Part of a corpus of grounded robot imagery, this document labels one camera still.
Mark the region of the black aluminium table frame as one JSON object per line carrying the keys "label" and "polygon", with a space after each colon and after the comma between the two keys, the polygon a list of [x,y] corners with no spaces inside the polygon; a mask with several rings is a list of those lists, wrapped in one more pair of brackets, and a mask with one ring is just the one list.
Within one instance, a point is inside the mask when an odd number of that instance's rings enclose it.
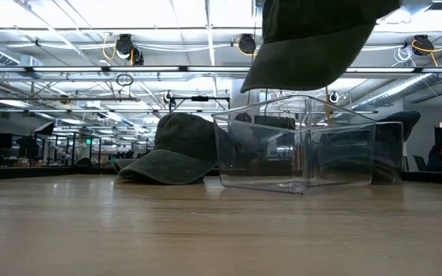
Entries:
{"label": "black aluminium table frame", "polygon": [[[74,174],[85,175],[116,175],[113,168],[98,168],[80,171],[72,166],[49,166],[49,167],[0,167],[0,179],[17,179],[44,176],[66,176]],[[429,182],[442,184],[442,172],[402,172],[402,182]]]}

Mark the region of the long ceiling light bar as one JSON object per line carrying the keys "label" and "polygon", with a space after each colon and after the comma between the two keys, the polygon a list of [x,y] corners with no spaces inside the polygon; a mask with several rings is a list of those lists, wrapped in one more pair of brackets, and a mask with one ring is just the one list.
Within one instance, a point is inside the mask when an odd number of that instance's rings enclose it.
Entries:
{"label": "long ceiling light bar", "polygon": [[[108,73],[108,72],[195,72],[195,73],[248,73],[249,67],[218,66],[146,66],[146,67],[0,67],[0,72],[12,73]],[[345,73],[351,74],[442,74],[442,67],[350,67]]]}

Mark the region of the white building column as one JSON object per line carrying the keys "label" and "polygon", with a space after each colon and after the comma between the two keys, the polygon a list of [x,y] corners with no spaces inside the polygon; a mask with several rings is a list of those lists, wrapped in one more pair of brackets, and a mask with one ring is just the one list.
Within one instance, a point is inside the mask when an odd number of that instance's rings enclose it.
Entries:
{"label": "white building column", "polygon": [[232,79],[232,88],[230,92],[230,108],[236,109],[239,107],[245,107],[250,104],[259,103],[259,91],[250,90],[245,93],[241,93],[241,87],[243,85],[243,79]]}

